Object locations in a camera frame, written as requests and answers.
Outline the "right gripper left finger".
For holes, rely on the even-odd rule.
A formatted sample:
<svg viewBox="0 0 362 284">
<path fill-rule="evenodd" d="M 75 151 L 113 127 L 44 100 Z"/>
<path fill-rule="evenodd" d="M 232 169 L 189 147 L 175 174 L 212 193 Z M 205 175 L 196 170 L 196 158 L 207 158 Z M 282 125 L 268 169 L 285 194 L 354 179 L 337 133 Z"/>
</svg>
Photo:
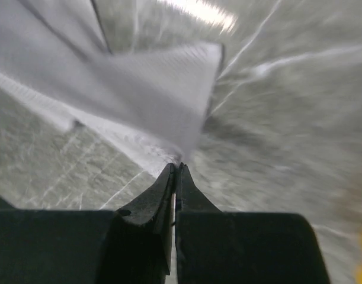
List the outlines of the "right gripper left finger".
<svg viewBox="0 0 362 284">
<path fill-rule="evenodd" d="M 175 166 L 170 163 L 154 183 L 116 213 L 127 224 L 132 275 L 169 275 L 174 217 Z"/>
</svg>

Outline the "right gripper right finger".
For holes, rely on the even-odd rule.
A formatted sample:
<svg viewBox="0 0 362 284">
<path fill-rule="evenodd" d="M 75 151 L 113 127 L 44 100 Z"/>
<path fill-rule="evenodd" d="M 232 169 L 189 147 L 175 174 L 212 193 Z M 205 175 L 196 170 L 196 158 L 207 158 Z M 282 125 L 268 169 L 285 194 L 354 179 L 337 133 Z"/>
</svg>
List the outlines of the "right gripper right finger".
<svg viewBox="0 0 362 284">
<path fill-rule="evenodd" d="M 212 228 L 212 217 L 221 213 L 196 186 L 188 166 L 181 163 L 175 186 L 175 230 L 200 227 L 205 231 Z"/>
</svg>

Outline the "white towel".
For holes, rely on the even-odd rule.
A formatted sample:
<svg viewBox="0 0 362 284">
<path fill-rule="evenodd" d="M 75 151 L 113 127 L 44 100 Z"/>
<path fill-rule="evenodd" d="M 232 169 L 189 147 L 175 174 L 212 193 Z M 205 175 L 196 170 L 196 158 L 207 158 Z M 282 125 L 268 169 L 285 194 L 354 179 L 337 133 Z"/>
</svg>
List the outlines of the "white towel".
<svg viewBox="0 0 362 284">
<path fill-rule="evenodd" d="M 152 176 L 196 147 L 223 47 L 108 48 L 94 1 L 0 1 L 0 88 L 62 131 L 79 122 Z"/>
</svg>

